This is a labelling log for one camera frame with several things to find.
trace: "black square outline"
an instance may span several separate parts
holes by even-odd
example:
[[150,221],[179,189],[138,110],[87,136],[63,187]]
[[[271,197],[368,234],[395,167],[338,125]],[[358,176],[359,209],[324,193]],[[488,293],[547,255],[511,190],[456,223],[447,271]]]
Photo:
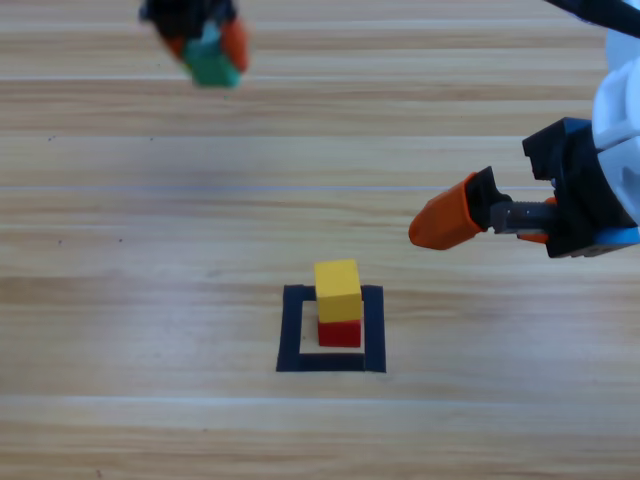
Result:
[[384,293],[377,285],[363,285],[364,353],[300,353],[302,305],[315,302],[315,287],[285,285],[277,372],[386,373]]

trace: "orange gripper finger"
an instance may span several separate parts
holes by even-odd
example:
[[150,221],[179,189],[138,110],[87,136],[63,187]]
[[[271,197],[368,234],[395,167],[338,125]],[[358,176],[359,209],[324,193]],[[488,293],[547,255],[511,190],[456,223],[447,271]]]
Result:
[[187,44],[187,40],[182,37],[166,38],[160,37],[169,51],[178,59],[182,59],[182,52]]
[[448,250],[486,231],[469,213],[466,186],[475,175],[472,173],[463,182],[429,200],[411,222],[411,243],[433,250]]
[[240,17],[221,27],[222,50],[240,73],[249,68],[249,34]]
[[[555,197],[551,197],[551,198],[547,198],[547,200],[544,203],[550,203],[555,205],[558,202],[556,201]],[[532,233],[532,234],[518,235],[518,238],[520,240],[524,240],[526,242],[533,242],[533,243],[547,243],[547,241],[549,241],[549,235],[547,235],[546,233]]]

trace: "wooden table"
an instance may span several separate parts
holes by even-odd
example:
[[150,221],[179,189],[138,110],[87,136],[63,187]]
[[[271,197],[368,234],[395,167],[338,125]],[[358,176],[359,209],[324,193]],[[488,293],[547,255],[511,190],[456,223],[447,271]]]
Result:
[[[0,478],[640,478],[640,249],[407,236],[488,165],[550,194],[521,141],[590,118],[602,30],[533,0],[243,0],[226,92],[137,7],[0,1]],[[344,257],[385,289],[388,373],[276,373],[283,286]]]

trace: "green block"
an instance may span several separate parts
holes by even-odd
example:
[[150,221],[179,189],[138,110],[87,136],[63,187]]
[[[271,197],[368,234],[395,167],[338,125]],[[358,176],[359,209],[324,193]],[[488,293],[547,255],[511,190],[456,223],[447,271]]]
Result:
[[233,88],[240,83],[242,74],[222,52],[220,34],[213,26],[186,45],[183,60],[198,86]]

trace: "red block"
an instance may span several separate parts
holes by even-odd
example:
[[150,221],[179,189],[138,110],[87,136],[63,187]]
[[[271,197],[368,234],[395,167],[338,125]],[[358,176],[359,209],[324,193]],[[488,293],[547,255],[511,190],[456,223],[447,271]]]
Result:
[[318,344],[321,347],[360,348],[362,322],[320,323],[318,322]]

